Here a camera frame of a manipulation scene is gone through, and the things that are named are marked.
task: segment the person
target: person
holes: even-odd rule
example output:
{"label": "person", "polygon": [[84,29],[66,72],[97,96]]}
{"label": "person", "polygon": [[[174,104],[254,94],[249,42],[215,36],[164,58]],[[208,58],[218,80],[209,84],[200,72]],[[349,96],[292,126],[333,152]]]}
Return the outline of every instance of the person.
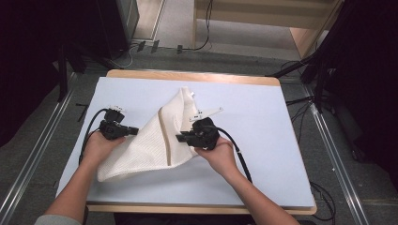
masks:
{"label": "person", "polygon": [[[124,137],[109,141],[100,132],[94,132],[88,139],[83,160],[76,172],[35,224],[83,224],[85,200],[96,170],[101,162],[111,154],[112,150],[124,141]],[[235,161],[233,145],[230,141],[220,137],[212,151],[201,148],[195,148],[195,151],[199,156],[205,158],[214,171],[231,185],[251,213],[255,224],[299,224],[278,204],[258,190],[240,172]]]}

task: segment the towel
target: towel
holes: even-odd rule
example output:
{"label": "towel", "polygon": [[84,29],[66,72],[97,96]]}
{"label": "towel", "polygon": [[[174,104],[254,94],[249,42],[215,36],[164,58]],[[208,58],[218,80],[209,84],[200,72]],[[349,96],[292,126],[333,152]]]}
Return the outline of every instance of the towel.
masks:
{"label": "towel", "polygon": [[98,180],[117,181],[137,173],[171,169],[196,156],[192,147],[176,139],[181,130],[191,129],[190,117],[196,113],[190,89],[180,88],[137,136],[129,136],[99,165]]}

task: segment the gray sleeve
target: gray sleeve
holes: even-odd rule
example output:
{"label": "gray sleeve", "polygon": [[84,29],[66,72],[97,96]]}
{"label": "gray sleeve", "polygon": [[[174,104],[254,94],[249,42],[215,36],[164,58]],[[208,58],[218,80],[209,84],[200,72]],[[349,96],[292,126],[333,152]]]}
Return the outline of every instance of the gray sleeve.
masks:
{"label": "gray sleeve", "polygon": [[73,218],[63,217],[58,215],[44,215],[36,220],[35,225],[48,225],[48,224],[57,224],[57,225],[81,225],[78,221]]}

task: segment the forearm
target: forearm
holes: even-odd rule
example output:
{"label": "forearm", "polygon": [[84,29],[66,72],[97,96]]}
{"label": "forearm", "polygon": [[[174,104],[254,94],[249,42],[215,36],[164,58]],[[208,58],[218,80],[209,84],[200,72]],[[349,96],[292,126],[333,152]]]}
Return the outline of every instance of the forearm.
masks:
{"label": "forearm", "polygon": [[298,224],[295,219],[265,196],[239,171],[226,175],[225,180],[245,203],[256,224]]}
{"label": "forearm", "polygon": [[95,166],[83,161],[45,215],[60,215],[83,223],[85,202],[95,171]]}

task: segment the table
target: table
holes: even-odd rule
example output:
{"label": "table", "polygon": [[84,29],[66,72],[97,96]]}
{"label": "table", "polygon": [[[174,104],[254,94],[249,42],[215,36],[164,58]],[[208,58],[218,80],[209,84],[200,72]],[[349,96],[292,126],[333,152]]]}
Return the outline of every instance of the table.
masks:
{"label": "table", "polygon": [[[291,214],[315,213],[314,197],[279,81],[266,77],[109,71],[107,78],[100,78],[97,84],[57,193],[78,166],[84,132],[99,108],[111,102],[121,107],[124,104],[122,108],[127,112],[123,124],[141,128],[182,85],[195,93],[198,109],[224,108],[211,118],[216,126],[234,137],[251,171],[253,183],[261,191]],[[107,212],[249,213],[235,191],[201,157],[194,157],[174,169],[143,172],[116,183],[94,181],[87,204],[90,211]]]}
{"label": "table", "polygon": [[[329,29],[344,0],[216,0],[211,20],[290,27],[301,57],[308,56],[322,33]],[[193,46],[196,20],[206,18],[209,0],[195,0]]]}

